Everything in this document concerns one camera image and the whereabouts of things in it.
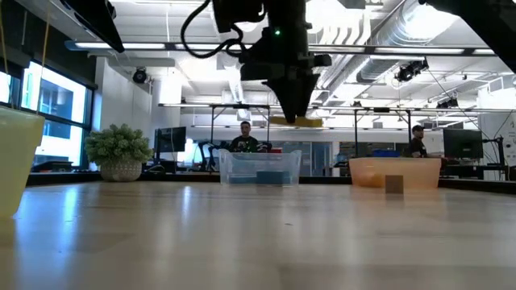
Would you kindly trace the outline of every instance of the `ductwork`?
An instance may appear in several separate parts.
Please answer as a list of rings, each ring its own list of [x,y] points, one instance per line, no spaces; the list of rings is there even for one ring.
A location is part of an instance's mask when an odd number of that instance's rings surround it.
[[[368,44],[374,46],[427,45],[457,19],[456,16],[439,12],[431,6],[420,5],[418,0],[407,0]],[[353,56],[343,73],[330,86],[331,94],[335,94],[343,82],[352,78],[355,79],[353,81],[360,83],[373,83],[397,65],[397,62],[398,60],[373,60],[369,56]]]

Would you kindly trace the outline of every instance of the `desk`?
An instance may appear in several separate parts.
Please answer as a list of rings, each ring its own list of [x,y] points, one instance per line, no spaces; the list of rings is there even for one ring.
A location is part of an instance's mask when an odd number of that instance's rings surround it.
[[[506,180],[509,178],[509,168],[507,166],[499,165],[448,165],[444,168],[445,176],[458,176],[462,177],[476,177],[479,180],[484,179],[484,172],[486,171],[503,171],[506,176]]]

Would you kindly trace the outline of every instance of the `man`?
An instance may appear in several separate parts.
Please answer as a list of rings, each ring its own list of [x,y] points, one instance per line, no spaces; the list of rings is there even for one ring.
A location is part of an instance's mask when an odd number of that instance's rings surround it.
[[[422,143],[423,137],[425,137],[425,132],[423,127],[420,125],[416,125],[412,127],[412,135],[414,136],[410,141],[408,152],[410,157],[414,158],[426,158],[428,157],[427,148],[425,144]]]
[[[231,152],[256,152],[258,140],[249,135],[251,133],[251,124],[247,121],[240,123],[240,132],[242,135],[231,142]]]

